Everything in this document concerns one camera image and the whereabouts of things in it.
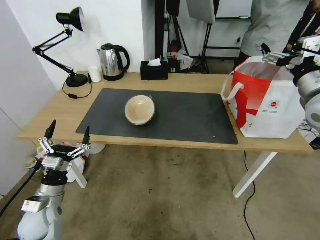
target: lamp base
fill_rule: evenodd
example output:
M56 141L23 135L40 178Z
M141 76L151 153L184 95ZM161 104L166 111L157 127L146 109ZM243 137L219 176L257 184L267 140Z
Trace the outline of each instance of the lamp base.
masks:
M66 80L66 84L68 87L80 87L82 85L85 85L87 82L88 77L84 74L71 74Z

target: lamp shade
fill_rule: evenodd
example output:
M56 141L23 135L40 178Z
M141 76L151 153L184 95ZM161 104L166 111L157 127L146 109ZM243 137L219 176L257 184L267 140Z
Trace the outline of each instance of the lamp shade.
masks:
M83 32L84 16L81 7L76 7L70 13L57 13L56 19L61 24L74 26L76 29Z

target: wooden table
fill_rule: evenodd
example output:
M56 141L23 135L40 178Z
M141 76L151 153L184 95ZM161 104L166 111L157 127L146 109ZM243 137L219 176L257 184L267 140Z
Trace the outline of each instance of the wooden table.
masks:
M52 140L81 142L83 134L77 134L75 131L102 88L220 93L222 83L226 77L231 78L231 76L227 75L169 74L168 80L141 81L139 73L126 73L125 76L118 81L108 82L102 80L101 82L93 83L91 94L85 98L71 99L65 95L62 90L60 90L17 137L23 140L36 140L44 135L45 129L50 125L53 119L56 119L57 124ZM65 86L65 91L67 93L77 94L78 96L86 95L89 90L89 84L78 88L69 88ZM277 154L277 152L296 154L311 154L313 152L312 148L298 131L294 131L287 139L245 138L237 127L227 106L226 109L239 142L237 145L103 135L90 135L90 142L262 152L258 159L249 168L248 172L240 180L238 185L234 188L233 193L235 197L239 197L242 194L255 177Z

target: metal bracket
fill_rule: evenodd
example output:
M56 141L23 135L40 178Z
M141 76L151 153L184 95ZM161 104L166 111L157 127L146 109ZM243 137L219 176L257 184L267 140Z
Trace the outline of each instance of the metal bracket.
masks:
M90 145L88 144L82 144L81 147L76 148L72 152L68 152L67 156L71 156L72 158L75 158L79 156L81 153L84 153L85 151L90 149Z
M40 212L49 204L47 196L32 196L24 200L21 210L24 212Z
M63 39L55 42L55 43L50 43L52 40L54 40L57 37L60 37L61 35L66 34ZM63 64L58 63L57 61L53 60L51 57L47 56L45 54L45 51L49 50L50 48L58 45L59 43L65 41L66 39L69 39L72 36L72 29L69 27L66 27L61 33L55 35L54 37L50 38L49 40L41 43L38 46L35 46L32 48L32 51L39 55L40 57L46 59L47 61L51 62L52 64L56 65L57 67L61 68L63 71L67 72L68 74L71 73L71 70L69 68L66 68Z
M41 165L46 169L57 170L60 172L68 172L72 167L71 162L64 161L62 158L54 156L46 156Z
M269 52L262 57L263 62L268 62L270 64L276 65L278 59L284 59L285 57L288 57L288 53L276 53L276 52Z
M51 146L54 145L54 142L52 142L50 139L43 137L43 138L39 138L38 142L46 154L54 153L54 150L51 148Z

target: white cup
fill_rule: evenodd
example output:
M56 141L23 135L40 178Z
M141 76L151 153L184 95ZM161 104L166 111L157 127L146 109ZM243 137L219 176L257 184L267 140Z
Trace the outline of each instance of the white cup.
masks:
M88 71L89 71L91 80L93 82L100 82L101 81L101 76L100 76L98 66L90 66L90 67L88 67Z

